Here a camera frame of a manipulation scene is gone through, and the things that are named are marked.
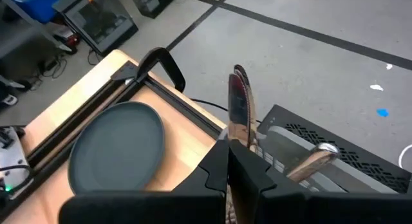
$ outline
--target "black handle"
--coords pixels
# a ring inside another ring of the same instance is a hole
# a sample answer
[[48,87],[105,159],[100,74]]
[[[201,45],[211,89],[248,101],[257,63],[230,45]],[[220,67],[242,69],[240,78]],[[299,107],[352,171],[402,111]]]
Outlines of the black handle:
[[138,65],[135,79],[138,80],[142,76],[146,77],[146,75],[157,62],[160,62],[160,64],[163,66],[163,69],[172,80],[174,88],[176,88],[180,92],[183,92],[186,86],[185,78],[183,77],[182,72],[180,71],[173,57],[165,48],[154,48],[149,51],[146,56],[144,56],[144,58]]

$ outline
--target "gray plate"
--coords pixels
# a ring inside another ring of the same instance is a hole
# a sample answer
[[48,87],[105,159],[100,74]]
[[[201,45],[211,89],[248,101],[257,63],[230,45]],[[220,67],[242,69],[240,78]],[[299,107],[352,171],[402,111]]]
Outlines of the gray plate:
[[75,194],[143,189],[164,154],[164,127],[146,104],[124,102],[99,114],[80,134],[69,162]]

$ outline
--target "black floor line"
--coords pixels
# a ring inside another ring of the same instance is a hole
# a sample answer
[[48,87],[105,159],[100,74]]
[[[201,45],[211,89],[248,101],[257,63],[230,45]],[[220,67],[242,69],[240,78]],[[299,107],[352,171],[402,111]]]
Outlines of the black floor line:
[[197,26],[199,26],[199,24],[201,24],[206,18],[208,18],[208,16],[210,16],[210,14],[218,8],[219,4],[225,1],[226,0],[209,1],[209,2],[213,2],[213,4],[209,3],[212,6],[204,14],[202,14],[197,20],[195,20],[188,28],[186,28],[185,31],[183,31],[177,38],[175,38],[175,40],[172,41],[172,43],[170,43],[166,47],[166,50],[171,51],[174,47],[176,47],[176,45],[178,45],[180,41],[182,41],[185,37],[187,37]]
[[261,15],[244,8],[240,8],[238,6],[229,5],[224,3],[223,1],[217,0],[198,0],[204,3],[209,3],[213,6],[218,6],[220,8],[226,9],[228,11],[243,15],[245,17],[260,21],[265,24],[269,24],[271,26],[275,26],[277,28],[281,28],[283,30],[293,32],[304,37],[309,37],[311,39],[315,39],[317,41],[321,41],[326,44],[331,44],[338,48],[342,48],[345,50],[352,51],[354,53],[361,54],[363,56],[370,57],[372,59],[377,59],[379,61],[386,62],[388,64],[396,65],[408,70],[412,70],[412,61],[409,59],[405,59],[403,57],[399,57],[390,53],[386,53],[383,51],[375,50],[373,48],[369,48],[360,44],[355,44],[350,41],[345,41],[336,37],[332,37],[323,33],[319,33],[313,30],[309,30],[307,28],[303,28],[294,24],[290,24],[284,21],[280,21],[277,19],[273,19],[271,17],[267,17],[265,15]]

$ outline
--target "white cable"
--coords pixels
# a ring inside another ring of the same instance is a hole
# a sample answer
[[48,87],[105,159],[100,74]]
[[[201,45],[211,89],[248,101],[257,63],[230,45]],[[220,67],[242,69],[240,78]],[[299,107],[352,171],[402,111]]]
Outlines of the white cable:
[[406,151],[409,150],[410,148],[412,148],[412,144],[409,145],[409,146],[407,146],[407,147],[405,147],[404,150],[402,150],[402,152],[401,152],[400,155],[399,155],[398,165],[399,165],[399,167],[402,168],[402,169],[403,169],[403,167],[402,167],[402,159],[403,159]]

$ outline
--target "blue tape piece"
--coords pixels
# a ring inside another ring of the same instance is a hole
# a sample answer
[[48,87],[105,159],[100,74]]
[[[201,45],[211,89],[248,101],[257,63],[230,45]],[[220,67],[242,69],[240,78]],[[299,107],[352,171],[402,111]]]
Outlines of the blue tape piece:
[[389,112],[386,109],[378,109],[376,110],[376,112],[378,113],[378,115],[382,116],[382,117],[388,117]]

